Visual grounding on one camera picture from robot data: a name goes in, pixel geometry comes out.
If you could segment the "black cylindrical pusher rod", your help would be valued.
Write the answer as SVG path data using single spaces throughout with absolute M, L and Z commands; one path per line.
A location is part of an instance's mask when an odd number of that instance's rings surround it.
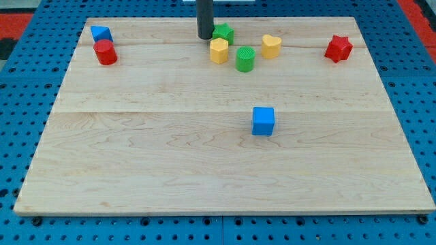
M 215 29 L 213 0 L 196 0 L 196 19 L 198 37 L 211 39 Z

